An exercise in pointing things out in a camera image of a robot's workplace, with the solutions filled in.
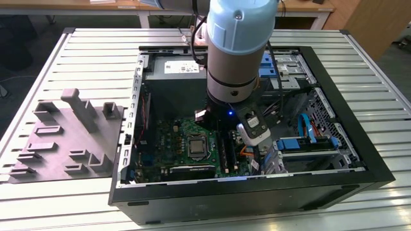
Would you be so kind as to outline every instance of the black case frame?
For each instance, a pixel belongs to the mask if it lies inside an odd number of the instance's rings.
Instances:
[[[189,47],[141,47],[145,52]],[[109,204],[118,206],[138,224],[193,221],[322,209],[396,180],[349,104],[312,47],[274,47],[300,50],[318,80],[328,101],[368,170],[361,172],[260,178],[195,184],[117,188],[117,156]]]

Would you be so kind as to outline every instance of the wooden table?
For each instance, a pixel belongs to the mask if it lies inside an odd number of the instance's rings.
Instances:
[[[324,5],[312,0],[285,0],[286,17],[316,18],[312,29],[322,29],[336,7],[329,0]],[[284,6],[280,4],[278,16]],[[150,28],[150,15],[191,15],[162,10],[142,4],[138,0],[118,0],[111,4],[91,5],[89,0],[0,0],[0,14],[38,15],[138,15],[142,28]]]

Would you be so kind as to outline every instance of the green circuit board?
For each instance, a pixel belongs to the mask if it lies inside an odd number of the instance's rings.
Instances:
[[[207,140],[207,156],[195,159],[190,156],[189,141],[194,137]],[[235,171],[226,172],[221,168],[218,134],[198,126],[191,118],[178,120],[158,120],[155,131],[154,165],[143,168],[149,182],[161,182],[161,170],[165,167],[185,165],[211,165],[217,167],[215,178],[249,176],[249,163],[243,158],[238,161]]]

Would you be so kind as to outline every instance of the wooden cabinet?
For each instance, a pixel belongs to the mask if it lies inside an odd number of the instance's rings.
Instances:
[[[337,10],[324,29],[346,29],[374,60],[411,21],[411,0],[330,0]]]

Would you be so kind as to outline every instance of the slotted metal table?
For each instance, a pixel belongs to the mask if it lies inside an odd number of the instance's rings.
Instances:
[[[312,46],[397,181],[330,209],[151,226],[190,230],[411,229],[411,105],[350,35],[280,30],[274,45]],[[63,106],[63,88],[79,88],[94,106],[129,106],[139,46],[185,45],[177,29],[77,29],[65,33],[0,141],[0,181],[27,143],[39,101]],[[134,230],[107,205],[111,179],[0,184],[0,230]]]

